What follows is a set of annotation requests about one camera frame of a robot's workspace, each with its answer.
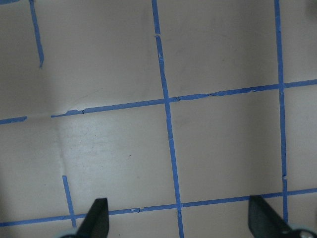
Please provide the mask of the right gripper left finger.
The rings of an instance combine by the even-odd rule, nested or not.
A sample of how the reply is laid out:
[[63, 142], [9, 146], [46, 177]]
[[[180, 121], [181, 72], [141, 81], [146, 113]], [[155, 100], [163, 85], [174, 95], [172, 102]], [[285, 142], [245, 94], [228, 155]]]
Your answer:
[[97, 198], [77, 230], [76, 238], [106, 238], [109, 232], [107, 198]]

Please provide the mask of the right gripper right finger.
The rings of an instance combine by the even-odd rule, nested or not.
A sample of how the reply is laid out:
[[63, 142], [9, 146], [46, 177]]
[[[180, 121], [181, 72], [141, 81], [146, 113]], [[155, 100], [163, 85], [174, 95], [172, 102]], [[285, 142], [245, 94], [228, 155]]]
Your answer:
[[248, 227], [255, 238], [297, 237], [297, 232], [259, 195], [250, 196]]

